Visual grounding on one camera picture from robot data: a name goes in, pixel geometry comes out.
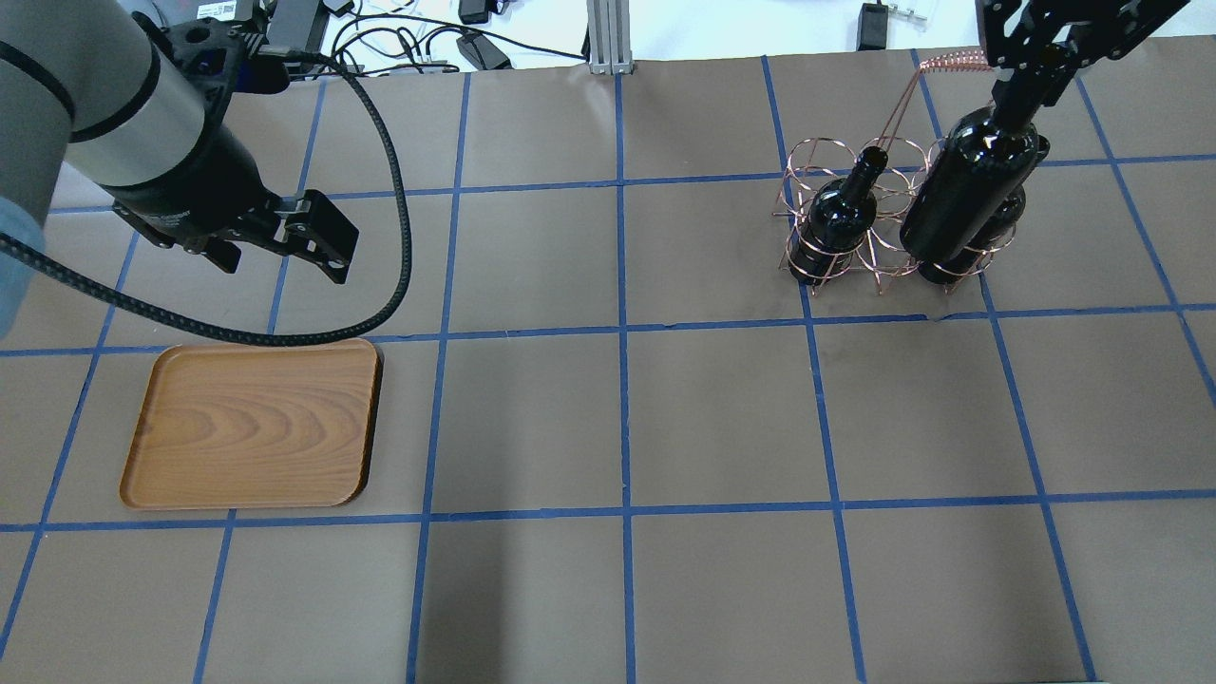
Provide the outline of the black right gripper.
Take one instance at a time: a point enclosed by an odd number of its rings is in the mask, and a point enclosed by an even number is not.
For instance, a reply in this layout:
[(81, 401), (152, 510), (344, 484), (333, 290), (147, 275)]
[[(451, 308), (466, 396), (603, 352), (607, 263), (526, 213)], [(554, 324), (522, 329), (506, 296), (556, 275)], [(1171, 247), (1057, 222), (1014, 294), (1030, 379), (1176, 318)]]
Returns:
[(976, 1), (987, 65), (1009, 68), (993, 86), (993, 124), (1029, 124), (1058, 103), (1079, 72), (1133, 52), (1188, 1)]

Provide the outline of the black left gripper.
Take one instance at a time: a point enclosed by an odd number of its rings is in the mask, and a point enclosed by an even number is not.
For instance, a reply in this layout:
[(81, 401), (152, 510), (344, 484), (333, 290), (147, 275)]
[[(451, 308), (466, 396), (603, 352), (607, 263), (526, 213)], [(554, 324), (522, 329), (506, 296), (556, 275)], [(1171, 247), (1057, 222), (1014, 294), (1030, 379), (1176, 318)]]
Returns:
[(360, 231), (327, 196), (305, 190), (278, 211), (257, 161), (229, 129), (214, 128), (178, 167), (134, 186), (113, 187), (112, 211), (157, 246), (195, 241), (223, 273), (238, 271), (240, 248), (227, 239), (281, 253), (275, 241), (282, 219), (287, 256), (309, 260), (334, 285), (347, 284)]

